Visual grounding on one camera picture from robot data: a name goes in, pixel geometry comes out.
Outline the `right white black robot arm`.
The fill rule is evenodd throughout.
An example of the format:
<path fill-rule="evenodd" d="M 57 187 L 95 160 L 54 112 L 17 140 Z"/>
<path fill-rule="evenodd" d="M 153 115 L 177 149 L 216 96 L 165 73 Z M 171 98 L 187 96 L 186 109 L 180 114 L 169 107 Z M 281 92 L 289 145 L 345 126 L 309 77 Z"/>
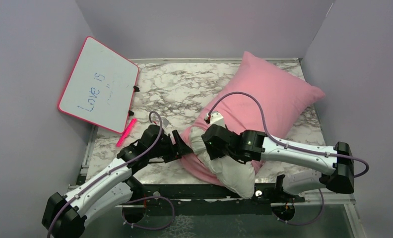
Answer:
<path fill-rule="evenodd" d="M 320 188 L 341 194 L 354 192 L 353 162 L 350 156 L 339 153 L 337 146 L 291 143 L 255 130 L 236 134 L 215 124 L 202 135 L 202 140 L 211 160 L 228 156 L 239 163 L 279 161 L 308 168 L 278 178 L 278 185 L 272 189 L 277 201 Z"/>

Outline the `pink floral pillowcase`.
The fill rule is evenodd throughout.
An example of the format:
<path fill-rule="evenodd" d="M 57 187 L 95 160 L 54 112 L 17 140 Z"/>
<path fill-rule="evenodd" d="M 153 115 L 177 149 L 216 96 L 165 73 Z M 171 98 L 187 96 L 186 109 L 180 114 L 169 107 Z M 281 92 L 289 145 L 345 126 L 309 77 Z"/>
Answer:
<path fill-rule="evenodd" d="M 204 121 L 211 108 L 225 119 L 230 131 L 264 131 L 284 138 L 299 115 L 311 104 L 325 97 L 318 87 L 244 52 L 234 77 L 199 113 L 195 122 L 181 134 L 186 143 L 191 131 L 207 130 Z"/>

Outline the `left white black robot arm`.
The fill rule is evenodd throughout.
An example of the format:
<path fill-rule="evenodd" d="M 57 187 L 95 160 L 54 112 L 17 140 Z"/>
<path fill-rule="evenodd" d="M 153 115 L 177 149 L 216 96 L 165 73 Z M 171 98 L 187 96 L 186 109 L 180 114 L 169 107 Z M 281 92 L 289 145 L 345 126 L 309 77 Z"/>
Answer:
<path fill-rule="evenodd" d="M 161 126 L 151 124 L 141 138 L 122 148 L 98 175 L 78 188 L 47 201 L 42 225 L 47 237 L 80 237 L 85 227 L 102 213 L 121 203 L 145 203 L 143 185 L 134 174 L 154 158 L 164 163 L 193 153 L 179 133 L 165 134 Z"/>

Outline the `white pillow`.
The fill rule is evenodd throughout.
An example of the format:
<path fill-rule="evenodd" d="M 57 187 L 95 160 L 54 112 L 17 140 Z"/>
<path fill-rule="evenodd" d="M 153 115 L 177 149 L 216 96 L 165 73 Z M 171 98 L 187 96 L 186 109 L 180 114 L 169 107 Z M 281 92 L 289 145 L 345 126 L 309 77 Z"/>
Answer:
<path fill-rule="evenodd" d="M 196 176 L 206 182 L 223 185 L 241 198 L 251 198 L 254 194 L 256 175 L 253 165 L 240 164 L 229 156 L 211 160 L 201 137 L 203 133 L 204 130 L 199 127 L 190 127 L 189 143 L 196 155 L 194 168 L 199 165 L 199 172 L 202 168 L 207 170 Z"/>

